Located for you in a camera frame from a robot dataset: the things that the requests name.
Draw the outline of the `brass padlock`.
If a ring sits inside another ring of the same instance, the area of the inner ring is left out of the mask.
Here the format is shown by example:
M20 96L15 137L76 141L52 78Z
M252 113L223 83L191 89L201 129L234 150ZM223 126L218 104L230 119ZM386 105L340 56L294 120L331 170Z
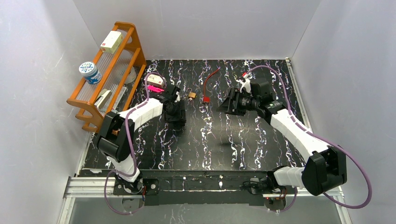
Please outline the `brass padlock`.
M196 93L190 91L188 94L188 100L194 100L196 98Z

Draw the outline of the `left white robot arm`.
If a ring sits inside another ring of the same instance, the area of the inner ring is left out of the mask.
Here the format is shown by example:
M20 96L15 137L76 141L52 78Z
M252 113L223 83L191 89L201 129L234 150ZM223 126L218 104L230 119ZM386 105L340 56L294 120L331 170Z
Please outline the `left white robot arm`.
M93 142L114 165L115 177L128 193L139 194L144 188L133 148L135 131L159 116L164 116L166 123L183 127L186 111L180 92L179 87L169 84L161 91L148 91L145 101L127 111L105 115Z

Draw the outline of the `red cable padlock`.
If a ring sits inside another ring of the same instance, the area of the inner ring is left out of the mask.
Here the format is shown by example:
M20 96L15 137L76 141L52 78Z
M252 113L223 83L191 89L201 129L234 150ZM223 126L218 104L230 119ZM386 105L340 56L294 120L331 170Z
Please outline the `red cable padlock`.
M209 89L210 89L210 81L211 78L218 73L220 70L220 67L218 67L215 71L213 71L204 81L203 83L203 94L202 94L202 103L203 104L208 104L210 103L210 97L209 97Z

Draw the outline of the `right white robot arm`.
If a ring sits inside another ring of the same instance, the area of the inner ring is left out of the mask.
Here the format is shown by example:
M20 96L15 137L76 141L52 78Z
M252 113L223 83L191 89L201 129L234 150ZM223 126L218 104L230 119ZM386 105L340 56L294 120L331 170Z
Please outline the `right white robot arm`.
M278 130L302 155L305 166L277 167L267 172L266 186L305 188L314 196L347 182L346 155L329 143L308 134L308 129L289 114L284 103L275 99L270 83L260 78L240 80L241 88L231 88L226 99L217 108L224 114L244 116L255 111Z

